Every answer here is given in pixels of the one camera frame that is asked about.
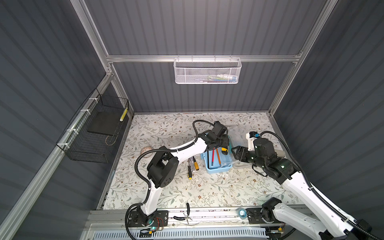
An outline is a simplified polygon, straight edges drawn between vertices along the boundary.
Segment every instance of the dark gray wall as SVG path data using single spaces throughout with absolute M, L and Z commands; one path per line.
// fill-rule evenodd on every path
M 383 1 L 339 1 L 275 114 L 310 181 L 381 237 L 383 42 Z
M 324 0 L 86 0 L 110 55 L 285 55 Z
M 291 55 L 299 53 L 324 1 L 86 4 L 110 55 Z M 175 84 L 170 63 L 115 63 L 135 112 L 268 110 L 290 66 L 243 63 L 238 84 L 186 86 Z
M 115 63 L 135 112 L 268 110 L 292 63 L 243 63 L 237 84 L 176 84 L 173 63 Z
M 2 222 L 105 72 L 69 1 L 0 1 L 0 16 Z M 65 158 L 15 239 L 74 239 L 109 167 Z

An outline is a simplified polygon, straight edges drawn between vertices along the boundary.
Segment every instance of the blue container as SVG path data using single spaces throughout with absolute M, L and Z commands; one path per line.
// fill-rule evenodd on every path
M 214 150 L 214 151 L 215 151 L 215 155 L 214 155 L 214 165 L 213 166 L 212 166 L 212 150 L 208 151 L 208 159 L 207 159 L 207 152 L 200 154 L 201 159 L 204 159 L 204 161 L 205 161 L 205 168 L 207 169 L 207 172 L 209 174 L 212 174 L 212 173 L 228 171 L 232 167 L 232 162 L 233 162 L 232 158 L 230 156 L 230 153 L 228 153 L 228 155 L 224 155 L 221 153 L 221 148 L 218 149 L 218 153 L 219 153 L 220 161 L 221 161 L 221 166 L 222 166 L 222 167 L 220 167 L 220 165 L 218 163 L 217 152 L 216 152 L 216 150 Z

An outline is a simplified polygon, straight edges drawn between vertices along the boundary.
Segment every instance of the mesh basket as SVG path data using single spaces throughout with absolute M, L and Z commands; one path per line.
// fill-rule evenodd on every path
M 93 119 L 98 112 L 123 114 L 128 107 L 128 99 L 99 95 L 94 100 L 75 127 L 65 144 L 57 143 L 65 154 L 76 161 L 108 163 L 113 161 L 118 152 L 118 148 L 124 129 L 128 124 L 128 116 L 123 121 L 118 121 L 114 134 L 107 136 L 88 132 Z
M 181 61 L 175 58 L 175 82 L 177 84 L 236 84 L 241 61 Z

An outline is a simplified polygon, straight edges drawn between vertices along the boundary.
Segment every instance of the tape roll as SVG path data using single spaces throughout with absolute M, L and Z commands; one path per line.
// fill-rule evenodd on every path
M 248 216 L 247 216 L 247 210 L 245 210 L 244 208 L 242 207 L 239 207 L 237 210 L 236 210 L 236 213 L 237 213 L 237 216 L 240 217 L 241 219 L 246 219 Z

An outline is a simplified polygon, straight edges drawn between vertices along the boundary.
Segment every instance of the floral patterned surface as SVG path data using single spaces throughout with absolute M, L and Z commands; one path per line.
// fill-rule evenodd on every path
M 175 147 L 195 137 L 192 122 L 203 119 L 220 121 L 228 127 L 229 136 L 246 143 L 245 133 L 249 131 L 273 131 L 266 113 L 214 113 L 214 114 L 149 114 L 135 115 L 125 147 L 122 151 L 104 209 L 127 209 L 131 204 L 142 201 L 147 185 L 134 171 L 134 163 L 143 147 Z M 209 125 L 196 123 L 198 132 Z M 270 138 L 276 149 L 281 149 L 277 139 Z M 146 167 L 153 155 L 141 159 L 139 171 L 146 176 Z M 187 177 L 187 161 L 178 166 L 174 180 L 166 186 L 158 202 L 159 208 L 223 207 L 261 205 L 271 197 L 287 204 L 302 204 L 292 193 L 285 191 L 270 177 L 256 174 L 252 168 L 231 168 L 228 172 L 209 174 L 200 155 L 196 155 L 200 170 Z

